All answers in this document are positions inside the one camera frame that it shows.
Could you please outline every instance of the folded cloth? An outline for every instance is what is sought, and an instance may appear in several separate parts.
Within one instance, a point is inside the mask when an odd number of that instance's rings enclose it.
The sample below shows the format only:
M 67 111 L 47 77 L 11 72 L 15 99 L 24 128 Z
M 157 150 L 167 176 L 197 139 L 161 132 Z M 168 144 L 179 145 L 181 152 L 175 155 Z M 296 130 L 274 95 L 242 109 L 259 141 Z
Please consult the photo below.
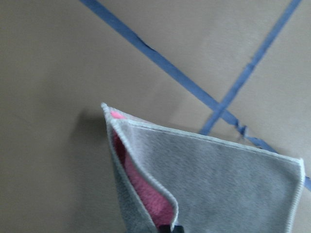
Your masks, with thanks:
M 291 232 L 302 159 L 102 108 L 128 233 Z

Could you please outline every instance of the pink fabric lining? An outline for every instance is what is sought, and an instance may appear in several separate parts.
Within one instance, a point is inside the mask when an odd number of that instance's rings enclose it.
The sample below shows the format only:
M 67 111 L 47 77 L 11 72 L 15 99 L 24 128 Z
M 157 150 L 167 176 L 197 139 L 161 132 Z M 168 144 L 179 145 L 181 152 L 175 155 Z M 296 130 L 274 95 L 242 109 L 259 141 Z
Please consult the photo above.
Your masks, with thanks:
M 111 111 L 113 118 L 124 119 L 120 113 Z M 146 210 L 158 228 L 161 225 L 170 225 L 173 219 L 173 207 L 168 200 L 155 190 L 135 169 L 128 152 L 116 132 L 114 132 L 114 146 L 120 162 L 132 184 L 139 195 Z

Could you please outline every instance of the gray cloth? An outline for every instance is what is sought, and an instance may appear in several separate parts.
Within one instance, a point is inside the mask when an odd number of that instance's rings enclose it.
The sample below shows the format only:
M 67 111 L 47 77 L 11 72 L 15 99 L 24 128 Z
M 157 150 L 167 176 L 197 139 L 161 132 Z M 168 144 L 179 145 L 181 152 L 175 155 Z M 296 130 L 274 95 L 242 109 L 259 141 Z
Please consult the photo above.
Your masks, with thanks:
M 174 207 L 186 233 L 289 233 L 302 193 L 302 159 L 170 129 L 102 104 L 128 233 L 157 229 L 112 142 L 115 130 L 138 172 Z M 127 119 L 114 119 L 118 111 Z

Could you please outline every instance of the crossed blue tape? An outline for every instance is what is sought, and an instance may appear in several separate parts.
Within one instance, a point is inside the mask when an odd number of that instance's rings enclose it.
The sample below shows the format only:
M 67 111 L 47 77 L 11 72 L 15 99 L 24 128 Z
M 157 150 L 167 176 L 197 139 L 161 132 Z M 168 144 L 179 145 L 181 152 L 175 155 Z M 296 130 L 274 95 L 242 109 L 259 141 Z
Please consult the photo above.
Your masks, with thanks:
M 293 14 L 301 0 L 292 0 L 288 7 L 285 9 L 282 16 L 279 18 L 277 23 L 274 25 L 272 30 L 269 32 L 265 38 L 262 45 L 256 51 L 253 59 L 244 68 L 236 82 L 230 88 L 229 92 L 225 95 L 224 99 L 218 103 L 212 96 L 210 96 L 206 91 L 200 88 L 194 81 L 187 77 L 183 72 L 181 72 L 177 67 L 175 67 L 170 61 L 163 57 L 153 48 L 149 47 L 139 36 L 133 32 L 128 26 L 126 26 L 122 21 L 115 17 L 110 11 L 108 11 L 103 5 L 101 5 L 96 0 L 80 0 L 85 6 L 92 10 L 97 16 L 99 16 L 103 21 L 105 21 L 110 27 L 122 35 L 128 42 L 134 45 L 139 51 L 145 54 L 150 60 L 156 63 L 161 69 L 168 73 L 172 78 L 179 82 L 184 88 L 190 91 L 193 95 L 207 105 L 213 110 L 212 116 L 208 119 L 206 124 L 201 129 L 201 134 L 208 134 L 214 124 L 219 118 L 225 120 L 228 124 L 233 125 L 236 130 L 255 146 L 277 153 L 269 144 L 267 144 L 262 139 L 256 137 L 250 137 L 247 135 L 247 126 L 242 126 L 240 121 L 231 114 L 227 107 L 234 100 L 238 94 L 241 87 L 245 84 L 248 78 L 253 73 L 257 64 L 265 55 L 266 51 L 277 37 L 283 26 L 286 24 L 290 16 Z M 305 178 L 305 187 L 311 191 L 311 179 L 309 177 Z

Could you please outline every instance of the beige surface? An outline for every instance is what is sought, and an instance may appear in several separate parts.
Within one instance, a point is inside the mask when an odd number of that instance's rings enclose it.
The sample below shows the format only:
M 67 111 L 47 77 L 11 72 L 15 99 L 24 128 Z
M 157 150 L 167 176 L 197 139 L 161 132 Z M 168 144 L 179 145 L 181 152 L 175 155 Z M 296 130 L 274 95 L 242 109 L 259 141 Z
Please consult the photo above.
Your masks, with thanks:
M 286 1 L 102 1 L 221 100 Z M 303 157 L 311 175 L 311 14 L 303 1 L 230 106 L 256 136 Z M 75 0 L 0 7 L 0 229 L 123 233 L 102 101 L 197 132 L 211 111 Z M 212 135 L 237 140 L 220 120 Z M 304 192 L 294 233 L 311 229 Z

